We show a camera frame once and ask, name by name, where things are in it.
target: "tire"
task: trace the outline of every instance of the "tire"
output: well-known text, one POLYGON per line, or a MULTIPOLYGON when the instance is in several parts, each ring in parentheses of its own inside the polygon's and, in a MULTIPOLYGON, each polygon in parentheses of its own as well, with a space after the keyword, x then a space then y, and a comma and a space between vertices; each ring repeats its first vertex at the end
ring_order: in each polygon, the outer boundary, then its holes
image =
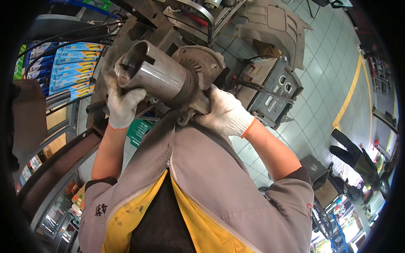
POLYGON ((356 188, 359 189, 359 190, 362 190, 363 187, 364 187, 364 181, 361 181, 361 182, 356 186, 356 188))
POLYGON ((316 226, 319 231, 324 235, 327 240, 330 240, 333 236, 333 228, 330 223, 328 215, 321 207, 318 200, 315 198, 313 201, 313 220, 316 222, 316 226))
POLYGON ((384 173, 381 175, 380 178, 388 181, 388 178, 389 178, 389 177, 390 177, 390 174, 389 174, 388 172, 384 172, 384 173))
POLYGON ((388 180, 381 178, 380 179, 380 192, 385 200, 388 199, 388 195, 390 194, 390 185, 388 180))

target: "gray work jacket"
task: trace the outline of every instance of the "gray work jacket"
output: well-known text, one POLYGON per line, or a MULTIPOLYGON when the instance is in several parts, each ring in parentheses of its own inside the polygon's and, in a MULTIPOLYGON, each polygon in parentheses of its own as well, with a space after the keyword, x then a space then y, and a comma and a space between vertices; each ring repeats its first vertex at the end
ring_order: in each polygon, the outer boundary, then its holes
POLYGON ((253 252, 305 252, 311 242, 313 190, 294 178, 257 190, 227 138, 202 126, 175 123, 171 112, 147 133, 118 183, 96 183, 85 193, 79 242, 101 252, 106 224, 120 207, 169 167, 182 192, 253 252), (94 210, 106 206, 101 215, 94 210))

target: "forearm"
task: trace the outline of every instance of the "forearm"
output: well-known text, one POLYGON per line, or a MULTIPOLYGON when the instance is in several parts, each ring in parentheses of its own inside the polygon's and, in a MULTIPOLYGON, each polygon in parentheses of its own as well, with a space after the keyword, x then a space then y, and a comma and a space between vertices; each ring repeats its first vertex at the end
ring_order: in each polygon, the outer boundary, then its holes
POLYGON ((108 125, 94 160, 92 180, 109 176, 119 178, 122 171, 126 133, 126 128, 113 130, 108 125))
POLYGON ((366 159, 367 163, 370 165, 370 167, 374 170, 377 171, 377 166, 375 165, 375 163, 371 160, 370 156, 368 155, 368 153, 366 152, 366 150, 364 148, 361 148, 361 151, 364 153, 364 158, 366 159))
POLYGON ((260 121, 255 119, 245 138, 262 159, 273 181, 283 179, 301 167, 294 153, 272 135, 260 121))

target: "black cable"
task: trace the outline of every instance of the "black cable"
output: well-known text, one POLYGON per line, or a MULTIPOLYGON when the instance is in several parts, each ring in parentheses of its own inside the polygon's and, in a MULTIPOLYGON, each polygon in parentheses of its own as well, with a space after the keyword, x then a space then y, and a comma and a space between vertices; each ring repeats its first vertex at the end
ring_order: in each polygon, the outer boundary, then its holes
MULTIPOLYGON (((107 35, 99 35, 99 36, 93 36, 93 37, 88 37, 88 38, 81 38, 81 39, 78 39, 78 40, 73 40, 73 41, 64 43, 64 44, 56 46, 56 47, 52 47, 47 52, 44 52, 41 55, 30 59, 30 60, 32 60, 32 62, 30 64, 28 64, 26 69, 29 70, 34 65, 34 63, 36 61, 38 61, 39 58, 55 54, 56 50, 58 48, 61 48, 61 47, 67 46, 67 45, 71 45, 71 44, 75 44, 77 42, 83 42, 83 41, 86 42, 88 40, 95 39, 95 38, 106 38, 106 37, 111 37, 111 36, 117 36, 117 34, 107 34, 107 35)), ((27 79, 28 71, 26 71, 24 75, 25 75, 25 78, 27 79)))
POLYGON ((240 85, 243 85, 245 87, 254 89, 256 91, 263 92, 263 93, 265 93, 265 94, 267 94, 269 96, 272 96, 274 98, 279 98, 279 99, 285 100, 289 104, 294 104, 294 101, 296 100, 296 98, 293 99, 293 98, 283 97, 283 96, 281 96, 281 95, 279 95, 277 93, 272 92, 271 90, 269 90, 265 86, 262 86, 262 85, 257 84, 257 83, 252 83, 252 82, 248 82, 248 81, 244 81, 244 80, 240 80, 240 79, 234 79, 234 80, 232 80, 232 82, 238 83, 240 85))
POLYGON ((117 28, 121 28, 122 27, 122 25, 117 25, 117 27, 115 27, 111 32, 109 32, 108 34, 112 34, 113 32, 115 32, 115 30, 117 29, 117 28))
POLYGON ((117 15, 121 17, 121 21, 128 19, 127 16, 122 15, 121 13, 117 13, 117 15))
POLYGON ((120 16, 122 19, 125 18, 125 17, 124 17, 123 15, 121 15, 121 14, 119 13, 119 11, 116 9, 116 10, 113 10, 113 11, 104 19, 103 23, 105 23, 106 21, 107 21, 108 23, 110 23, 109 19, 110 19, 115 13, 116 13, 118 16, 120 16))
POLYGON ((273 57, 273 58, 277 58, 277 57, 275 57, 274 55, 258 55, 258 56, 249 58, 248 60, 253 60, 253 59, 256 59, 256 58, 259 58, 259 57, 273 57))
POLYGON ((121 15, 121 17, 125 17, 125 19, 127 19, 128 18, 128 16, 127 15, 125 15, 125 13, 128 13, 126 10, 124 10, 122 7, 120 7, 119 8, 119 12, 118 12, 120 15, 121 15))
POLYGON ((114 22, 114 23, 110 23, 110 24, 104 24, 104 25, 98 25, 98 26, 85 27, 85 28, 76 29, 76 30, 73 30, 73 31, 70 31, 70 32, 65 32, 65 33, 62 33, 62 34, 58 34, 58 35, 49 37, 49 38, 47 38, 47 39, 45 39, 45 40, 43 40, 43 41, 41 41, 41 42, 38 42, 38 43, 36 43, 35 45, 32 45, 31 47, 27 48, 24 52, 22 52, 21 54, 18 55, 17 59, 19 59, 21 56, 23 56, 23 55, 24 55, 25 53, 27 53, 29 50, 31 50, 31 49, 33 49, 33 48, 36 48, 37 46, 40 46, 40 45, 42 45, 42 44, 44 44, 44 43, 46 43, 46 42, 49 42, 49 41, 53 40, 54 38, 59 38, 59 37, 62 37, 62 36, 64 36, 64 35, 70 34, 70 33, 72 33, 72 32, 79 32, 79 31, 83 31, 83 30, 86 30, 86 29, 98 28, 98 27, 103 27, 103 26, 112 26, 112 25, 119 24, 119 23, 122 23, 122 22, 123 22, 123 21, 118 21, 118 22, 114 22))

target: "display rack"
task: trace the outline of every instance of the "display rack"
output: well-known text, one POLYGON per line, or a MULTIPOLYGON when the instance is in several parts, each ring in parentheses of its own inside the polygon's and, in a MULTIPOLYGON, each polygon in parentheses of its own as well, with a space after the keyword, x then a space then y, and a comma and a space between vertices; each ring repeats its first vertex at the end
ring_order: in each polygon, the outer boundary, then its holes
POLYGON ((388 98, 388 79, 386 77, 384 63, 382 60, 370 57, 371 70, 373 72, 373 91, 383 98, 388 98))

